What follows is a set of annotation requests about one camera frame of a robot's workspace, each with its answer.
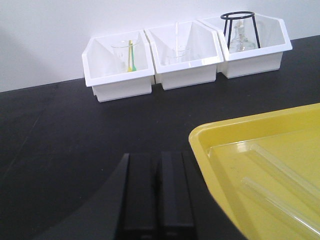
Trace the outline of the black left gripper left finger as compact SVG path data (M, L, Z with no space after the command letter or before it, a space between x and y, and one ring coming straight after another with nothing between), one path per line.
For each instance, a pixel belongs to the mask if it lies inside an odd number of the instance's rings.
M149 154L125 153L103 186L38 240L155 240L157 220Z

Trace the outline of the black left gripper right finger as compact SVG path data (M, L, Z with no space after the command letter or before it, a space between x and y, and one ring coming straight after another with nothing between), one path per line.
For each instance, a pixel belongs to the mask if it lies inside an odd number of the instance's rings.
M205 187L192 154L163 151L157 176L159 239L245 239Z

